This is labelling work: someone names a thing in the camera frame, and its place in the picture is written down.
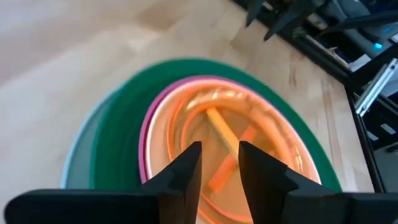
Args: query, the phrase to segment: blue light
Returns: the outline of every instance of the blue light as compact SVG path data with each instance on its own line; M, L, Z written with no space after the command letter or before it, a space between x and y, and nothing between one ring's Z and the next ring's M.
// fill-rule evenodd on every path
M383 45L381 45L379 43L374 43L373 47L376 48L376 49L382 49Z

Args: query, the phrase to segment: orange plastic stick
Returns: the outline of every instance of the orange plastic stick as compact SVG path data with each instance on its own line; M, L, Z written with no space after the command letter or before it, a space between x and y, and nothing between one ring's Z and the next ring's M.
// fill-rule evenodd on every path
M256 135L256 129L253 126L248 126L248 128L243 132L241 140L252 141ZM211 177L208 186L214 192L219 192L223 187L235 169L238 167L238 162L236 162L233 155L228 154L228 156L221 163L218 170Z

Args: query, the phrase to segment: green plate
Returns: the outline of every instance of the green plate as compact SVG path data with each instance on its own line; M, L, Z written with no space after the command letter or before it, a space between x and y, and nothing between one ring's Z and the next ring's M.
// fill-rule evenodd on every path
M259 93L290 122L309 150L322 185L341 192L337 176L321 145L298 114L270 88L229 65L199 58L169 60L134 75L118 92L95 135L90 184L94 189L133 190L141 185L138 141L152 100L169 84L195 75L229 78Z

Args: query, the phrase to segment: stacked plastic plate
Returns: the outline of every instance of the stacked plastic plate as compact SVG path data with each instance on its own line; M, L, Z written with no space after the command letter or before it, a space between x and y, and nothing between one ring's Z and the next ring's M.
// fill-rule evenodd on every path
M201 141L198 222L251 223L237 160L242 140L341 190L323 149L287 103L244 72L200 59L153 65L104 100L72 147L62 187L134 190Z

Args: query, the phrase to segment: wooden surface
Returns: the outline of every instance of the wooden surface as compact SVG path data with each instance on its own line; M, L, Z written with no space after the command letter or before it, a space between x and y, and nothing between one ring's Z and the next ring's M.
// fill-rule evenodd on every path
M347 191L372 191L343 86L228 0L0 2L0 208L59 187L92 107L142 67L175 57L228 62L288 101Z

